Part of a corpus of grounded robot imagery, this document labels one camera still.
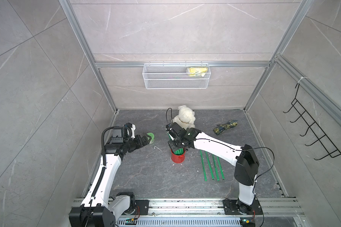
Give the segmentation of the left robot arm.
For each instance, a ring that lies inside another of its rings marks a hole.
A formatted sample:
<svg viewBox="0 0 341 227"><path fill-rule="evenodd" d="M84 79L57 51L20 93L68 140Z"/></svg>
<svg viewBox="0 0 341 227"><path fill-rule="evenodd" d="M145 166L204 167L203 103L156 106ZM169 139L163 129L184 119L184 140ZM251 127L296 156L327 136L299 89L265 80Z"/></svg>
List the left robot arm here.
<svg viewBox="0 0 341 227"><path fill-rule="evenodd" d="M116 227L123 214L140 217L133 192L117 194L110 201L110 192L115 175L127 153L140 149L154 141L154 135L135 134L136 126L106 128L101 134L101 159L92 186L80 206L72 207L69 221L72 227Z"/></svg>

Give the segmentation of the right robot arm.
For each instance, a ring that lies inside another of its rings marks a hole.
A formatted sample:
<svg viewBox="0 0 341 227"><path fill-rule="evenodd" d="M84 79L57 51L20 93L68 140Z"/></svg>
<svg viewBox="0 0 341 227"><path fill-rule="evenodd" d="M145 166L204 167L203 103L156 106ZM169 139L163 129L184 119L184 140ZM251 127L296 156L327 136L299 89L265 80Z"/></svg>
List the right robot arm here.
<svg viewBox="0 0 341 227"><path fill-rule="evenodd" d="M249 145L243 147L215 139L196 128L184 129L177 123L167 124L166 131L170 137L168 145L171 151L180 148L194 148L222 158L235 167L234 177L239 183L236 208L243 215L253 214L255 201L255 183L267 173L258 174L260 163L255 149Z"/></svg>

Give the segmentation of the red cylindrical container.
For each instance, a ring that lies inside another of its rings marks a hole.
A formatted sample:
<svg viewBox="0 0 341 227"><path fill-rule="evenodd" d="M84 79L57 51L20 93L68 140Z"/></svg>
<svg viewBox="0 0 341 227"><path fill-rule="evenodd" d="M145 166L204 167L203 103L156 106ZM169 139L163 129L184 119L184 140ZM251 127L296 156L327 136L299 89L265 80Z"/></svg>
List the red cylindrical container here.
<svg viewBox="0 0 341 227"><path fill-rule="evenodd" d="M184 150L182 150L179 154L175 154L173 151L171 151L171 160L177 164L182 163L185 160Z"/></svg>

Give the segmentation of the green straw bundle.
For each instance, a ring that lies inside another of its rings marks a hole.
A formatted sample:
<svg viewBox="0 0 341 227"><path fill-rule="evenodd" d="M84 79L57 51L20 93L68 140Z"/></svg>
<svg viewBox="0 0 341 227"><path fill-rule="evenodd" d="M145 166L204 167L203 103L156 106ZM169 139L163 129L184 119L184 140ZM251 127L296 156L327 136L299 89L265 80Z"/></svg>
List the green straw bundle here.
<svg viewBox="0 0 341 227"><path fill-rule="evenodd" d="M185 151L184 151L183 148L180 148L180 149L178 149L178 150L176 150L176 151L173 151L173 150L172 150L172 152L173 152L173 154L175 154L175 155L183 155Z"/></svg>

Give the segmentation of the white plush dog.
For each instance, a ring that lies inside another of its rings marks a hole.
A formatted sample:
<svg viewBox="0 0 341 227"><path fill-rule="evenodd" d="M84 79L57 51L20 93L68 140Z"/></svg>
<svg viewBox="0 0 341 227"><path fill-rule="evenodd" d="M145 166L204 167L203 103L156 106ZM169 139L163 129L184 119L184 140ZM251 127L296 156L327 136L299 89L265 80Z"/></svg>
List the white plush dog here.
<svg viewBox="0 0 341 227"><path fill-rule="evenodd" d="M173 122L177 123L184 129L195 128L195 112L186 105L178 107L179 113L173 118Z"/></svg>

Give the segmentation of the small green lidded jar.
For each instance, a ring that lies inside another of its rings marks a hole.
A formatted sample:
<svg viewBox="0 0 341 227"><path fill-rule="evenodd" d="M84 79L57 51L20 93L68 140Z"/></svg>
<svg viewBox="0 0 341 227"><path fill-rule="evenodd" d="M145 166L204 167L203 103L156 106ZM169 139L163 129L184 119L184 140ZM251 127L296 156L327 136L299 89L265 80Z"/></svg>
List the small green lidded jar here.
<svg viewBox="0 0 341 227"><path fill-rule="evenodd" d="M148 132L148 133L147 133L147 138L148 138L149 144L153 144L153 143L154 143L154 141L155 141L155 136L154 136L154 134L153 134L152 132Z"/></svg>

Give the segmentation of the camouflage cloth pouch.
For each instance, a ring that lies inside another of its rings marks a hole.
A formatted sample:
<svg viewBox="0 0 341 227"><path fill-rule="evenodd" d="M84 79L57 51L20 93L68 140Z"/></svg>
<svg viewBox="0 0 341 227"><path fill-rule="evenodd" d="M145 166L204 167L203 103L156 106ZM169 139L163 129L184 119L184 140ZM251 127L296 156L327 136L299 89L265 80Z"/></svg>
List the camouflage cloth pouch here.
<svg viewBox="0 0 341 227"><path fill-rule="evenodd" d="M222 132L227 131L231 128L235 128L238 125L238 121L237 120L230 120L225 124L219 124L217 125L214 129L213 132L216 135L220 135Z"/></svg>

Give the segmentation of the yellow sponge in basket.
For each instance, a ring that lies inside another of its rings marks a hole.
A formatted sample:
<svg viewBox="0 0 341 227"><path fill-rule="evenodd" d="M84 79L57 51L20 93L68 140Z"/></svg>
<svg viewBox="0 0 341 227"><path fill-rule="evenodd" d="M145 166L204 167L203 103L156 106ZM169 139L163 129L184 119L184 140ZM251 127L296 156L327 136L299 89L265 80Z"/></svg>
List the yellow sponge in basket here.
<svg viewBox="0 0 341 227"><path fill-rule="evenodd" d="M186 69L186 73L190 77L204 77L208 74L207 67L189 67Z"/></svg>

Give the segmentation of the metal base rail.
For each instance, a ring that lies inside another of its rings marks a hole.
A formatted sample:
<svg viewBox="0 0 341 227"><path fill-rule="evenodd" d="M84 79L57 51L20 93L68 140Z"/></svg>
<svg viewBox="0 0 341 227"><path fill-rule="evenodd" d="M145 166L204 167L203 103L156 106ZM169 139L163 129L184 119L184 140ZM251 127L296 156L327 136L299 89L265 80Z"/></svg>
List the metal base rail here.
<svg viewBox="0 0 341 227"><path fill-rule="evenodd" d="M131 194L107 202L76 199L68 215L71 227L262 227L266 218L291 218L306 225L294 198L255 198L252 204L219 198L143 198Z"/></svg>

